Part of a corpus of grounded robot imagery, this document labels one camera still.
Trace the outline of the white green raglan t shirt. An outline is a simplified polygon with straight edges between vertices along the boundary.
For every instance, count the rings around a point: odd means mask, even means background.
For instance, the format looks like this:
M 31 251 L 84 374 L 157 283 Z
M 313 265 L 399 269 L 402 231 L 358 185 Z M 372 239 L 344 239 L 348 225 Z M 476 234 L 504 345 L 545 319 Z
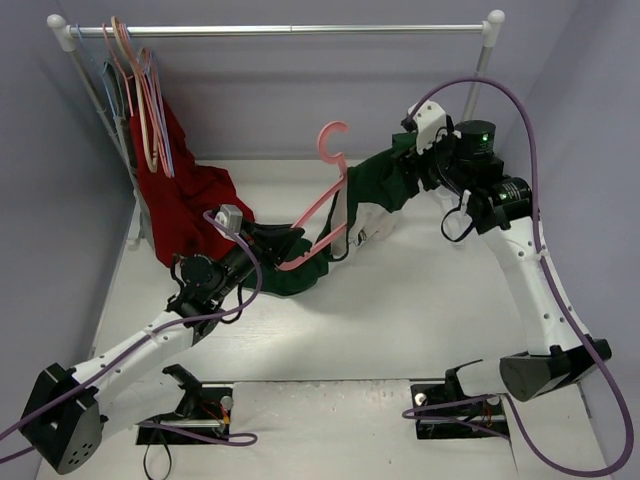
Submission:
M 261 291 L 281 297 L 309 290 L 336 264 L 347 262 L 370 241 L 393 231 L 400 211 L 419 192 L 404 151 L 389 148 L 347 170 L 347 185 L 333 198 L 319 237 L 344 224 L 346 229 L 310 260 L 291 271 L 262 269 Z

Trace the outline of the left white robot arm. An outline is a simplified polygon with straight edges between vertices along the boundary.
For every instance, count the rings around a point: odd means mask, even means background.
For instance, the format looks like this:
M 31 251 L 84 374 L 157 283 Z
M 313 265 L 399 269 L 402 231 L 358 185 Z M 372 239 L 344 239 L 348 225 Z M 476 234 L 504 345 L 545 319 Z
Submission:
M 102 354 L 42 370 L 19 422 L 22 436 L 65 475 L 103 441 L 157 414 L 191 418 L 200 406 L 201 383 L 172 358 L 211 334 L 225 315 L 226 296 L 248 276 L 283 263 L 303 234 L 301 227 L 242 221 L 220 259 L 174 255 L 170 274 L 178 291 L 166 308 Z

